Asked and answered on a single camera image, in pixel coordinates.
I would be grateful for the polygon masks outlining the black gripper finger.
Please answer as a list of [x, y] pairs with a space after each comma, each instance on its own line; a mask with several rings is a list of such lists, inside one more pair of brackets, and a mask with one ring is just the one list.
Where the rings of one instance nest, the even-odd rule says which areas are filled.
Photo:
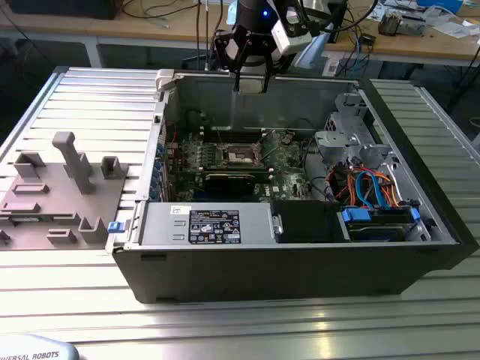
[[277, 44], [270, 34], [253, 33], [249, 34], [249, 56], [263, 57], [265, 65], [262, 92], [265, 93], [269, 86], [271, 75], [275, 71], [272, 53], [277, 49]]
[[[231, 58], [227, 47], [233, 42], [237, 46], [235, 56]], [[238, 92], [240, 86], [241, 69], [249, 55], [250, 41], [242, 31], [218, 31], [214, 36], [214, 48], [220, 67], [234, 74], [233, 91]]]

